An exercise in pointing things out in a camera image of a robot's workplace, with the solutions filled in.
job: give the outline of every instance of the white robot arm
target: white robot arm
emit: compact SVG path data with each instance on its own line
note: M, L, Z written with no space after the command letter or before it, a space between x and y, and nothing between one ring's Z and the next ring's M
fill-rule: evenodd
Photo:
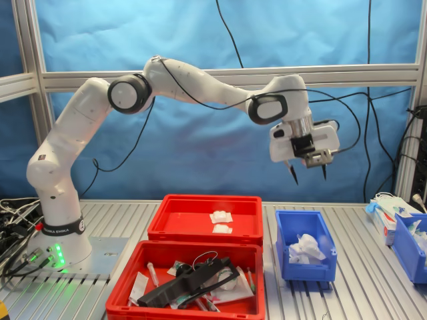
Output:
M188 103L234 105L257 124L282 120L270 130L272 161L288 165L288 160L301 158L307 167L325 166L340 146L336 123L313 123L305 89L300 76L287 75L273 78L261 90L247 91L226 85L187 63L159 56L151 58L142 73L120 77L111 85L102 79L88 79L29 161L27 179L40 198L44 220L42 232L30 240L28 252L41 249L44 258L51 255L52 263L45 267L50 270L74 265L91 253L70 172L113 109L142 112L156 95Z

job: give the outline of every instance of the red storage box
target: red storage box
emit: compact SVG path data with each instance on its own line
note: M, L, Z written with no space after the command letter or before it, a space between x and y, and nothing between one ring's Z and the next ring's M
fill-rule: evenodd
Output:
M149 275L147 263L152 262L160 285L174 279L166 271L175 260L192 264L193 260L207 251L217 251L218 257L230 257L235 267L240 266L245 272L247 267L252 271L252 278L256 286L253 297L221 303L218 306L220 313L200 311L195 304L188 305L185 310L171 310L166 308L128 307L127 302L137 272L149 278L145 292L154 289ZM236 245L225 243L185 243L172 241L142 241L138 243L117 284L115 285L107 303L109 320L119 319L264 319L266 310L264 302L264 276L262 269L262 250L256 245Z
M231 234L212 233L214 211L232 213ZM167 195L148 228L148 239L162 241L245 243L262 247L262 204L259 197Z

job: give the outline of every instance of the aluminum frame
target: aluminum frame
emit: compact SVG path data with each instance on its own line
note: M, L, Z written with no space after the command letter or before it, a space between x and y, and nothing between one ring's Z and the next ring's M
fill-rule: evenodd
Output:
M49 93L73 92L90 77L101 77L112 81L120 75L135 71L101 72L47 72L37 12L34 0L11 0L17 29L24 74L0 78L0 102L28 95L38 144L44 140L55 120ZM251 69L206 70L220 81L258 89L273 77L288 73L299 73L310 87L377 87L413 86L410 108L427 103L426 64L426 17L427 0L423 1L420 30L415 63L377 65L326 65L303 67L272 67ZM415 120L410 135L420 136L422 122ZM404 152L416 157L418 140L409 139ZM402 159L399 167L396 192L409 200L415 163L409 158Z

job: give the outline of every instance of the cardboard box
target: cardboard box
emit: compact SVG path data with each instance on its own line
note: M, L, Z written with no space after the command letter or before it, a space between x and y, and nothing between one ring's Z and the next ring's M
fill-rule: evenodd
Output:
M393 245L396 232L396 220L381 208L375 208L373 213L368 213L375 224L375 228L381 234L385 245Z

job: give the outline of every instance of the blue plastic bin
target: blue plastic bin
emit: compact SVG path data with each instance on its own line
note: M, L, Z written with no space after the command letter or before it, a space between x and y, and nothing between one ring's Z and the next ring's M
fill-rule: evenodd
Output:
M427 283L426 254L421 250L415 239L409 233L408 227L417 220L421 220L418 229L427 231L427 215L411 213L411 218L402 218L396 215L396 233L394 234L393 250L398 256L409 280L413 283Z
M278 221L278 250L280 269L285 280L334 281L337 253L334 241L319 211L276 210ZM289 263L289 246L297 243L296 235L307 233L314 237L326 259L322 265Z

